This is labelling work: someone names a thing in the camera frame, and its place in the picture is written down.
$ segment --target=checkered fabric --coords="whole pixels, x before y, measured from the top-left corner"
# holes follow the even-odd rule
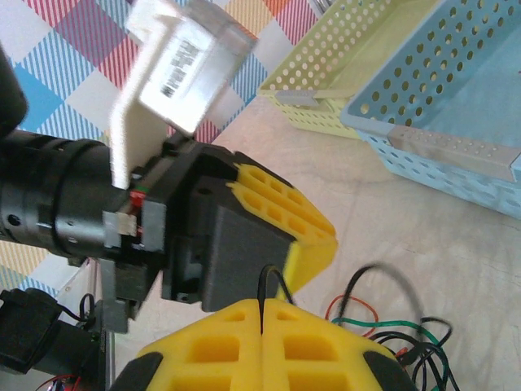
[[[317,21],[307,0],[213,0],[259,42],[197,132],[210,143]],[[107,141],[112,104],[138,54],[125,29],[132,0],[0,0],[0,42],[27,95],[21,129]],[[185,5],[186,0],[177,0]],[[46,251],[0,244],[0,288],[34,286]],[[51,288],[44,288],[56,294]]]

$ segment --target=barcode label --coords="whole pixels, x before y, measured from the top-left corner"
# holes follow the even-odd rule
[[[170,61],[168,80],[161,87],[161,93],[171,98],[185,79],[187,70],[192,66],[201,50],[188,41],[182,41],[179,50]]]

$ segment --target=black wire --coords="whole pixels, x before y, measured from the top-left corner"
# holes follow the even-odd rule
[[[349,280],[348,286],[346,287],[344,297],[342,298],[342,301],[340,302],[339,307],[339,313],[338,318],[340,318],[339,326],[342,326],[342,318],[344,317],[345,310],[348,306],[348,301],[351,296],[352,290],[355,288],[356,283],[360,279],[360,277],[363,276],[363,274],[371,269],[378,269],[381,271],[384,271],[388,275],[394,278],[395,281],[397,281],[402,289],[407,294],[408,298],[410,299],[410,302],[413,306],[414,313],[416,315],[416,319],[418,320],[417,323],[420,325],[420,328],[416,331],[418,340],[424,341],[425,336],[422,333],[422,319],[423,319],[423,311],[422,306],[420,304],[420,300],[418,299],[418,296],[416,295],[416,292],[414,291],[413,286],[410,284],[410,282],[394,267],[391,267],[384,263],[374,263],[371,265],[364,266],[353,275],[353,277]]]
[[[85,311],[85,302],[89,299],[89,309]],[[80,318],[91,319],[94,316],[94,295],[86,293],[80,301]]]
[[[59,308],[62,309],[62,311],[76,320],[77,322],[86,322],[88,319],[80,318],[78,315],[74,314],[69,308],[67,308],[65,305],[58,304]]]
[[[429,367],[432,370],[433,376],[435,377],[436,385],[437,385],[439,391],[445,391],[448,376],[449,376],[449,360],[447,359],[447,356],[444,355],[444,352],[440,347],[438,347],[430,342],[421,342],[421,341],[415,340],[412,336],[409,336],[403,332],[394,332],[394,331],[378,332],[378,333],[374,334],[373,336],[371,336],[370,339],[375,340],[375,341],[378,340],[378,343],[380,343],[380,344],[382,344],[388,340],[395,340],[395,339],[405,340],[405,341],[409,342],[411,345],[414,346],[414,348],[416,348],[419,351],[420,356],[421,356],[420,361],[418,362],[418,364],[416,364],[416,366],[414,368],[414,372],[412,375],[413,382],[416,384],[416,379],[418,377],[418,371],[419,371],[419,368],[421,367],[422,372],[423,372],[422,391],[427,387],[427,369],[425,366],[425,364],[427,362],[429,364]],[[440,376],[440,372],[438,371],[436,363],[432,360],[431,355],[428,354],[430,352],[427,352],[427,354],[424,353],[425,350],[429,350],[429,349],[434,349],[435,351],[438,352],[438,354],[437,354],[438,357],[440,357],[442,364],[447,368],[447,371],[444,372],[443,378]]]
[[[450,383],[453,385],[454,391],[460,391],[460,389],[458,387],[458,383],[456,383],[456,379],[454,379],[454,374],[451,371],[450,367],[447,368],[447,370],[449,371],[449,380],[450,380]]]
[[[89,299],[89,310],[85,311],[85,302]],[[94,319],[94,296],[91,293],[86,293],[80,301],[80,316],[74,314],[69,308],[67,308],[65,305],[58,304],[59,308],[76,320],[77,322],[89,322]]]
[[[445,333],[443,338],[440,339],[438,344],[436,344],[438,347],[441,347],[444,345],[445,342],[447,342],[447,340],[449,340],[450,336],[453,334],[453,325],[444,319],[436,318],[434,316],[426,316],[426,317],[422,318],[422,323],[430,323],[430,322],[441,323],[447,327],[447,332]]]
[[[275,265],[266,265],[262,268],[259,275],[259,284],[257,285],[257,300],[259,301],[259,312],[260,312],[260,333],[263,332],[263,324],[264,324],[264,303],[266,300],[266,296],[268,294],[268,276],[269,273],[273,273],[277,276],[278,283],[282,290],[284,291],[284,295],[286,295],[287,301],[295,305],[295,301],[291,296],[290,290],[286,285],[286,281],[284,281],[284,277],[282,273],[277,269]]]

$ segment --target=electrical wire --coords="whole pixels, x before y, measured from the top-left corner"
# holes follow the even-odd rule
[[[337,324],[349,323],[349,324],[352,324],[354,326],[359,326],[359,327],[380,328],[380,327],[405,326],[405,327],[413,328],[414,330],[418,330],[421,328],[423,335],[426,336],[433,344],[437,345],[440,343],[440,341],[437,340],[437,338],[434,336],[434,334],[429,332],[425,327],[420,327],[420,325],[413,323],[413,322],[409,322],[407,320],[386,320],[386,321],[382,321],[382,322],[362,322],[360,320],[350,319],[350,318],[335,318],[331,322],[337,323]]]
[[[89,300],[89,309],[85,311],[85,302]],[[94,296],[91,293],[86,293],[80,301],[80,315],[74,314],[65,305],[58,304],[59,308],[72,319],[77,322],[90,322],[94,320]]]
[[[385,343],[388,340],[405,340],[406,342],[409,342],[418,352],[419,357],[422,357],[420,361],[416,364],[414,368],[414,376],[412,377],[413,382],[416,384],[416,375],[418,374],[418,370],[420,367],[425,367],[425,363],[427,362],[429,366],[431,367],[432,374],[434,375],[436,379],[436,386],[438,387],[439,391],[445,391],[446,384],[449,378],[449,373],[447,371],[447,367],[449,365],[448,360],[441,360],[442,364],[444,366],[444,374],[443,377],[440,377],[440,373],[437,369],[436,364],[432,360],[431,357],[424,357],[424,352],[429,349],[433,349],[437,351],[438,353],[441,352],[443,356],[446,358],[447,356],[444,355],[444,352],[441,348],[438,348],[436,345],[430,343],[430,342],[421,342],[416,339],[414,339],[412,336],[409,336],[403,332],[378,332],[374,334],[371,338],[371,340],[374,340],[380,344]],[[426,382],[423,383],[422,389],[425,389],[427,387]]]
[[[284,295],[286,296],[287,301],[295,305],[295,301],[293,300],[293,296],[290,293],[286,285],[286,281],[284,281],[284,277],[282,273],[277,269],[275,265],[266,265],[262,268],[259,274],[259,283],[257,285],[257,300],[259,301],[259,313],[260,313],[260,333],[263,332],[264,325],[264,304],[266,301],[266,296],[268,295],[268,276],[269,273],[273,273],[280,284],[282,290],[284,291]]]
[[[401,288],[407,294],[410,303],[413,307],[417,322],[412,323],[408,321],[389,321],[389,322],[360,322],[354,319],[344,318],[345,310],[348,306],[348,302],[351,297],[351,293],[357,284],[358,280],[369,270],[378,269],[384,271],[386,274],[390,275],[397,281]],[[333,302],[330,304],[328,311],[326,312],[326,319],[329,318],[329,313],[331,311],[332,306],[339,300],[339,298],[335,298]],[[416,337],[409,336],[403,332],[378,332],[370,337],[371,340],[375,340],[380,344],[384,344],[388,340],[404,340],[410,343],[413,347],[410,350],[407,350],[403,354],[393,354],[396,359],[398,359],[399,363],[406,367],[408,365],[414,365],[414,371],[412,375],[412,380],[416,384],[416,379],[418,377],[419,370],[422,369],[422,391],[426,391],[427,389],[427,364],[431,368],[432,375],[436,381],[436,387],[432,391],[445,391],[447,387],[447,383],[450,381],[456,391],[459,391],[456,380],[454,379],[453,373],[449,366],[449,360],[445,352],[442,349],[443,344],[450,338],[453,333],[452,325],[439,318],[435,317],[424,317],[422,307],[414,288],[410,284],[410,282],[395,268],[383,264],[383,263],[374,263],[359,269],[353,277],[349,280],[348,286],[345,289],[345,292],[342,297],[342,301],[339,306],[338,317],[333,319],[333,323],[338,323],[340,326],[343,323],[350,323],[356,326],[362,327],[395,327],[395,326],[407,326],[411,327],[416,331]],[[448,328],[448,331],[445,335],[437,340],[432,333],[425,329],[423,326],[424,323],[441,323]],[[440,375],[440,371],[436,363],[433,360],[433,355],[435,355],[443,366],[443,375]]]
[[[386,274],[390,275],[394,278],[395,281],[397,281],[402,289],[407,293],[407,297],[410,299],[411,305],[413,306],[414,313],[416,314],[417,324],[422,324],[423,319],[423,310],[422,306],[420,304],[420,300],[418,299],[418,296],[416,295],[416,292],[414,291],[413,286],[410,284],[410,282],[394,267],[391,267],[389,265],[386,265],[384,263],[373,263],[367,266],[364,266],[357,270],[357,272],[353,275],[353,277],[349,280],[348,286],[345,289],[344,297],[342,298],[342,301],[340,302],[339,312],[338,312],[338,318],[342,319],[344,316],[345,310],[348,306],[349,298],[351,296],[352,290],[355,288],[355,285],[357,284],[360,277],[363,276],[367,271],[369,270],[381,270],[385,272]],[[421,330],[417,330],[417,336],[419,340],[423,340],[423,335]]]
[[[76,376],[75,375],[60,375],[60,376],[55,376],[49,380],[46,380],[44,381],[43,383],[41,383],[35,391],[39,391],[41,387],[43,387],[44,385],[46,384],[49,384],[49,383],[54,383],[55,381],[57,380],[64,380],[64,379],[74,379]]]
[[[342,297],[344,297],[344,295],[338,295],[337,297],[335,297],[333,299],[333,301],[329,304],[329,306],[327,307],[327,311],[326,311],[326,316],[324,317],[325,320],[329,320],[329,315],[330,315],[330,312],[331,312],[331,309],[333,308],[333,305],[335,305],[335,303],[340,300]],[[358,297],[351,297],[351,300],[357,302],[357,303],[360,303],[362,304],[363,306],[365,306],[369,311],[371,311],[371,313],[373,314],[373,318],[374,318],[374,322],[377,323],[379,321],[379,316],[378,316],[378,313],[376,312],[376,310],[367,302],[363,301],[362,299],[359,299]],[[366,332],[365,334],[363,334],[362,336],[365,336],[365,337],[368,337],[370,336],[371,334],[373,334],[373,332],[376,331],[376,327],[372,327],[368,332]]]
[[[78,387],[78,385],[80,385],[80,381],[81,381],[81,377],[78,376],[78,378],[77,378],[76,381],[74,382],[74,385],[73,385],[71,391],[78,391],[77,387]]]

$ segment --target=perforated basket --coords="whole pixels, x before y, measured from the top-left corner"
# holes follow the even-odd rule
[[[341,121],[393,173],[521,218],[521,0],[441,3]]]
[[[297,128],[358,138],[340,123],[342,109],[436,1],[336,0],[258,95],[269,97]]]

